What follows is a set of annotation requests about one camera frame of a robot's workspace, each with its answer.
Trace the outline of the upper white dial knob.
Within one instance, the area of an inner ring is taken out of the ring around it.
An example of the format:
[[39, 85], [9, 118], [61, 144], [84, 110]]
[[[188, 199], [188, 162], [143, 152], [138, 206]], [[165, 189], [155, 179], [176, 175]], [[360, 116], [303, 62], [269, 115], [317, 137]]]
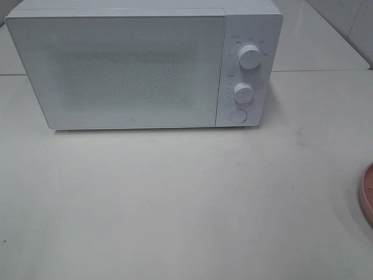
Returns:
[[238, 50], [238, 61], [243, 69], [256, 68], [261, 63], [261, 59], [262, 50], [255, 43], [245, 44]]

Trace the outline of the white dial knob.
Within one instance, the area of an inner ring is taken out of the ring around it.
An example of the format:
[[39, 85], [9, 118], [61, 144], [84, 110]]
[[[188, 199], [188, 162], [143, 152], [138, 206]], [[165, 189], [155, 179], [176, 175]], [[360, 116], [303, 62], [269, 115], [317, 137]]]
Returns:
[[261, 63], [261, 59], [262, 50], [255, 43], [245, 44], [238, 50], [238, 61], [243, 69], [256, 68]]
[[236, 103], [249, 103], [254, 98], [254, 89], [250, 83], [238, 83], [233, 88], [233, 96]]

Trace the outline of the white microwave door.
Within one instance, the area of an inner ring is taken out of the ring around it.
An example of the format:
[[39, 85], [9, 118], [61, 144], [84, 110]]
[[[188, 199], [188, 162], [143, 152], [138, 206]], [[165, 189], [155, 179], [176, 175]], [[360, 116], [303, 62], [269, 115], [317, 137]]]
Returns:
[[52, 129], [215, 124], [222, 16], [7, 23]]

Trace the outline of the round white door button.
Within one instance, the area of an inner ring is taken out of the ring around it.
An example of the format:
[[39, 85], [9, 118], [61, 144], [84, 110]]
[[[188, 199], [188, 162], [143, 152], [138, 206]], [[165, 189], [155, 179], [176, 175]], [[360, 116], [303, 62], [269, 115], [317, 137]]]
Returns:
[[236, 109], [230, 113], [230, 120], [236, 124], [243, 124], [247, 120], [247, 112], [243, 109]]

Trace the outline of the white microwave oven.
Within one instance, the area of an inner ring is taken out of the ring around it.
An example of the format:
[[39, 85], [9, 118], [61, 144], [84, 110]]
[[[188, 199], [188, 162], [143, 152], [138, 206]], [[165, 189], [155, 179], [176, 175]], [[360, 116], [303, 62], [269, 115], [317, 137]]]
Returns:
[[[10, 11], [5, 18], [5, 24], [9, 30], [7, 21], [12, 18], [197, 16], [224, 17], [216, 121], [211, 127], [257, 126], [261, 120], [283, 24], [283, 15], [272, 1], [23, 1]], [[243, 69], [238, 61], [238, 50], [248, 43], [255, 43], [262, 50], [261, 63], [254, 69]], [[245, 104], [236, 103], [233, 96], [234, 86], [242, 82], [250, 83], [255, 92], [254, 98]], [[236, 109], [247, 112], [247, 120], [243, 124], [236, 124], [230, 120], [230, 113]]]

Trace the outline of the pink round plate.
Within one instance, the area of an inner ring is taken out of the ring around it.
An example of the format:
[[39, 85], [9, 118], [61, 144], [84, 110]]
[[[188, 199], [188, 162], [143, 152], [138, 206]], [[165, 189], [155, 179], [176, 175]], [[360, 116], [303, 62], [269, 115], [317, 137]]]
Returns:
[[367, 221], [367, 223], [372, 228], [373, 225], [373, 212], [372, 212], [372, 163], [367, 166], [364, 170], [363, 176], [361, 178], [361, 183], [358, 188], [358, 200], [360, 204], [361, 211]]

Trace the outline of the lower white dial knob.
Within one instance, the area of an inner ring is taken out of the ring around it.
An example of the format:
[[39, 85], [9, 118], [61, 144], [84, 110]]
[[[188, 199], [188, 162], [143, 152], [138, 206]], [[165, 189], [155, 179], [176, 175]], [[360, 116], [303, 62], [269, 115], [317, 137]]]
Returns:
[[250, 83], [238, 83], [233, 88], [233, 96], [236, 103], [249, 103], [254, 98], [254, 89]]

